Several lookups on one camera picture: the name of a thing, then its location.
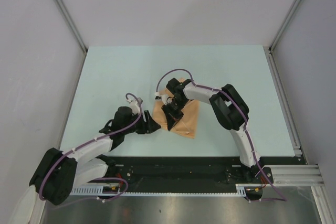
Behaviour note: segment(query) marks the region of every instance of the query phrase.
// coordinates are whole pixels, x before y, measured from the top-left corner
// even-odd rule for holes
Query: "folded cloth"
[[[160,94],[168,94],[170,97],[173,97],[173,94],[167,88],[161,90]],[[156,123],[161,125],[161,128],[167,130],[167,120],[163,110],[161,109],[162,105],[162,101],[157,101],[155,103],[153,110],[153,119]],[[199,107],[199,101],[188,101],[188,103],[182,109],[182,112],[184,114],[182,119],[170,131],[175,132],[181,136],[195,138]]]

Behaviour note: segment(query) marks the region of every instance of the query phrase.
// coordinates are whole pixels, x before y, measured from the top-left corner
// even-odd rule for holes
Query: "light blue table surface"
[[[262,46],[90,47],[61,143],[76,147],[95,136],[128,105],[127,92],[143,99],[151,113],[158,80],[169,70],[188,69],[199,84],[232,84],[250,108],[249,127],[261,156],[294,156],[292,143]],[[168,75],[188,78],[184,72]],[[195,139],[158,130],[129,134],[110,152],[114,156],[237,156],[229,131],[218,123],[208,104],[200,104]]]

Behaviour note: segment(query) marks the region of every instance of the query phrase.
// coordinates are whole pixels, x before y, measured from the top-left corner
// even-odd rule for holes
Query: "shiny metallic surface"
[[[265,188],[264,197],[274,197]],[[310,187],[285,187],[288,202],[266,201],[249,204],[237,197],[121,197],[101,203],[95,199],[78,201],[64,207],[47,204],[45,224],[103,223],[321,223]],[[67,202],[81,200],[71,196]]]

